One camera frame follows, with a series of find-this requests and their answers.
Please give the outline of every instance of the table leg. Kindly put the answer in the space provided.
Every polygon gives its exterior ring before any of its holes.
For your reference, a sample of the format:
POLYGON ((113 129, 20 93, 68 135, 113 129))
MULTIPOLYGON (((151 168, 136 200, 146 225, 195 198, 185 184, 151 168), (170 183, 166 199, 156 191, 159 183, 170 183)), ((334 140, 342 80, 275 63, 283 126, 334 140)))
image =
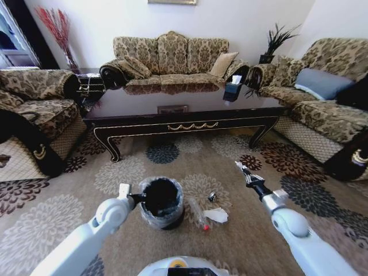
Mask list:
POLYGON ((105 133, 103 128, 94 129, 93 132, 97 140, 111 153, 111 161, 115 163, 119 162, 120 150, 116 147, 112 137, 105 133))
POLYGON ((259 140, 274 127, 278 119, 279 117, 267 118, 267 120, 263 122, 264 125, 260 126, 258 130, 253 134, 251 140, 249 141, 249 148, 254 148, 258 144, 259 140))

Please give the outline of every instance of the black cushion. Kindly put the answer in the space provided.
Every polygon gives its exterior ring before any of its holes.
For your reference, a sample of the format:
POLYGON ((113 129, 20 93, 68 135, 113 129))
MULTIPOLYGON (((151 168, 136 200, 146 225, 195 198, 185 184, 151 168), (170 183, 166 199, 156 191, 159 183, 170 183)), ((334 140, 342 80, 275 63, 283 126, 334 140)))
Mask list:
POLYGON ((359 82, 340 91, 336 100, 340 105, 352 106, 368 111, 368 75, 359 82))

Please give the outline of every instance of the potted plant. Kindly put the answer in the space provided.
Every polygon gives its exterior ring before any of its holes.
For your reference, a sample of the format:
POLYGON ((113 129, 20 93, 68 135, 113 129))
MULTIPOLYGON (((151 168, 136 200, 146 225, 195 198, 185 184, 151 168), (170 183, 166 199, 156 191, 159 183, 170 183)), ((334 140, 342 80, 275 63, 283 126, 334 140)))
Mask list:
POLYGON ((264 55, 260 56, 259 64, 263 63, 271 63, 274 55, 273 53, 276 51, 278 47, 282 45, 286 40, 298 36, 299 34, 292 34, 297 28, 299 28, 300 25, 293 27, 290 30, 282 32, 285 26, 282 26, 281 28, 278 27, 277 23, 275 24, 276 32, 273 30, 269 30, 269 35, 267 37, 267 40, 269 41, 269 48, 267 52, 264 53, 264 55))

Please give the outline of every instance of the glossy tabletop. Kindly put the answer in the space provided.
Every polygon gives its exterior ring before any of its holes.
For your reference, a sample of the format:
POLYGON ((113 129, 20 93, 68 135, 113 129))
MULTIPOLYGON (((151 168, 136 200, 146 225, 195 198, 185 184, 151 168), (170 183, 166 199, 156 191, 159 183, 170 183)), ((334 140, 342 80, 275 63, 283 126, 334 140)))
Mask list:
POLYGON ((277 99, 260 97, 245 85, 237 94, 225 92, 224 84, 145 85, 107 90, 88 112, 85 120, 153 117, 160 113, 160 109, 167 110, 167 108, 184 114, 285 109, 277 99))

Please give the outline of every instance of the area rug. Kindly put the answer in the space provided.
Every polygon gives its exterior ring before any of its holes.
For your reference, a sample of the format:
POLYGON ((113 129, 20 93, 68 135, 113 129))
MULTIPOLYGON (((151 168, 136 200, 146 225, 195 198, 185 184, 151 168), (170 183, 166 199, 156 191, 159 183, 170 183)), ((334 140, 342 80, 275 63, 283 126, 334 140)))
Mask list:
POLYGON ((0 183, 0 275, 29 275, 73 229, 94 216, 98 205, 118 195, 119 183, 139 191, 146 177, 176 179, 185 198, 202 209, 222 207, 226 224, 203 231, 185 200, 183 223, 171 231, 150 227, 137 207, 106 239, 83 275, 137 275, 146 265, 176 255, 205 258, 231 275, 302 275, 258 196, 245 187, 240 160, 289 193, 287 205, 362 275, 368 274, 368 192, 342 183, 294 145, 269 133, 248 148, 252 130, 197 132, 116 140, 118 163, 91 133, 54 179, 0 183), (216 191, 217 201, 207 196, 216 191))

